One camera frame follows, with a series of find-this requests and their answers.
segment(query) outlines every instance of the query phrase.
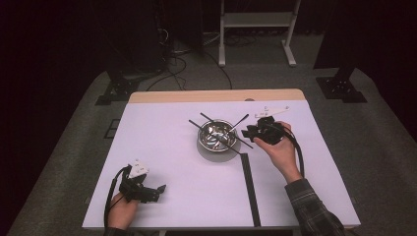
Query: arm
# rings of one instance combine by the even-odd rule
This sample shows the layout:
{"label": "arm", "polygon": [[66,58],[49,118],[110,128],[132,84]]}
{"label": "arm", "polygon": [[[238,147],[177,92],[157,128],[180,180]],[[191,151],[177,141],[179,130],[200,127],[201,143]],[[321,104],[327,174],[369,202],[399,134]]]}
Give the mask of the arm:
{"label": "arm", "polygon": [[136,210],[138,209],[137,200],[127,202],[121,193],[113,197],[108,214],[108,227],[104,231],[104,236],[130,236],[133,235],[127,231],[132,223]]}
{"label": "arm", "polygon": [[[291,130],[289,124],[280,122]],[[294,145],[283,138],[272,146],[261,139],[254,142],[270,157],[272,164],[279,170],[287,182],[285,190],[294,208],[303,235],[331,236],[344,235],[340,220],[323,205],[307,179],[304,179],[296,165]]]}

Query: person's left hand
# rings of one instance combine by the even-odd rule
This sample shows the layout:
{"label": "person's left hand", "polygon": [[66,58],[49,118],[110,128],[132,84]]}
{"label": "person's left hand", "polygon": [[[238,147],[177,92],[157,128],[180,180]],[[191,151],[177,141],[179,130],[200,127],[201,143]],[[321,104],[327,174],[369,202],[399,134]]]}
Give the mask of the person's left hand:
{"label": "person's left hand", "polygon": [[137,200],[131,200],[128,203],[121,193],[114,196],[111,201],[111,206],[114,206],[108,214],[108,227],[126,230],[135,217],[138,204],[139,201]]}

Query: stainless steel bowl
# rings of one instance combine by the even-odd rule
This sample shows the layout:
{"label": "stainless steel bowl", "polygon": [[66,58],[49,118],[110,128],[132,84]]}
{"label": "stainless steel bowl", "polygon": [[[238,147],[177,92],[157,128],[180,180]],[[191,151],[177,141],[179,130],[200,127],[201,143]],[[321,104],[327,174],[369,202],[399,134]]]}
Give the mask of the stainless steel bowl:
{"label": "stainless steel bowl", "polygon": [[199,142],[204,148],[211,151],[228,150],[227,146],[233,147],[236,144],[237,132],[236,130],[230,132],[232,127],[232,124],[227,121],[208,121],[202,126],[204,131],[199,130]]}

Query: sleeve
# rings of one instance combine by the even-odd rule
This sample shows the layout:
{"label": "sleeve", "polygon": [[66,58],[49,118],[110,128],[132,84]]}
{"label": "sleeve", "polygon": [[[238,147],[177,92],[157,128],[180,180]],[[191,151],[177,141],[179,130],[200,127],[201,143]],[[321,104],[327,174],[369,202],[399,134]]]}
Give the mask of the sleeve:
{"label": "sleeve", "polygon": [[304,236],[344,235],[340,220],[326,209],[307,179],[294,181],[285,190]]}
{"label": "sleeve", "polygon": [[131,232],[128,232],[123,229],[118,228],[105,228],[104,235],[103,236],[133,236],[134,234]]}

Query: gray carpet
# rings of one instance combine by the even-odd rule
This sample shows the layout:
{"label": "gray carpet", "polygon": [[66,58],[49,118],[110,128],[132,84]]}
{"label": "gray carpet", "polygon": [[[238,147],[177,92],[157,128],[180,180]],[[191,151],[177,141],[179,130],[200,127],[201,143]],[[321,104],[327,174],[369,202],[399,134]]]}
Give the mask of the gray carpet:
{"label": "gray carpet", "polygon": [[[298,65],[289,68],[279,37],[257,37],[250,45],[226,47],[224,70],[234,89],[302,90],[355,202],[362,222],[355,232],[361,236],[414,236],[417,144],[381,98],[373,81],[358,70],[351,82],[368,103],[325,99],[315,77],[332,76],[335,70],[313,70],[321,41],[317,35],[295,35],[291,47]],[[216,57],[216,46],[207,47],[207,52]],[[179,85],[168,78],[151,90],[229,89],[225,75],[210,57],[187,54],[181,58],[187,68],[179,75]],[[171,60],[171,72],[179,71],[182,65],[181,61]],[[138,90],[146,90],[166,75],[142,82]],[[9,235],[101,234],[81,226],[111,146],[112,140],[104,139],[104,134],[112,119],[122,116],[126,105],[122,101],[94,105],[108,84],[109,78],[103,72],[89,87]]]}

